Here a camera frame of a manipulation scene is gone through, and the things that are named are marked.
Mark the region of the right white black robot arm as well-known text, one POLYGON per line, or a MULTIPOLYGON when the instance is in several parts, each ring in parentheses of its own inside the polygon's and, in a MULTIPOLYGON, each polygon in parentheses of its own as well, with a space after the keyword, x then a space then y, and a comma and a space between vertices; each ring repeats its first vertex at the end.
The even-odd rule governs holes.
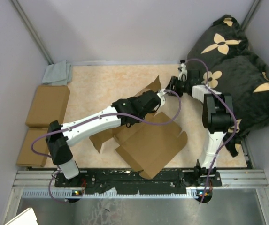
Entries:
POLYGON ((202 153, 197 160, 197 171, 193 174, 194 182, 203 186, 214 173, 220 144, 228 129, 234 125, 232 96, 200 84, 201 76, 198 70, 178 70, 179 75, 171 78, 167 88, 179 96, 190 94, 203 105, 202 124, 207 131, 202 153))

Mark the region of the brown cardboard box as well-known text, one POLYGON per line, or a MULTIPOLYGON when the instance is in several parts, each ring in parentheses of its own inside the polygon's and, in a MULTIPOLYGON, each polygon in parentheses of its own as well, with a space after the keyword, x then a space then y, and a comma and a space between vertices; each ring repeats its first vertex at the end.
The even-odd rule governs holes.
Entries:
POLYGON ((101 152, 111 138, 118 143, 116 153, 145 179, 154 178, 187 144, 187 133, 176 123, 161 126, 170 118, 163 112, 149 114, 146 120, 153 125, 137 123, 107 129, 90 136, 94 148, 101 152))

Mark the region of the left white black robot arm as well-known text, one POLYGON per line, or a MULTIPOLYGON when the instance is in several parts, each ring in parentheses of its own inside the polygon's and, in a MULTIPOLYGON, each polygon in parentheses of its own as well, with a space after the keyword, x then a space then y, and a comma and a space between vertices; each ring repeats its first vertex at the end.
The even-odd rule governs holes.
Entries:
POLYGON ((72 146, 108 129, 124 125, 130 128, 142 122, 147 114, 156 112, 164 103, 162 91, 147 90, 139 96, 119 99, 92 116, 64 124, 57 120, 51 122, 46 144, 53 164, 61 170, 67 183, 71 186, 78 185, 82 175, 73 159, 72 146))

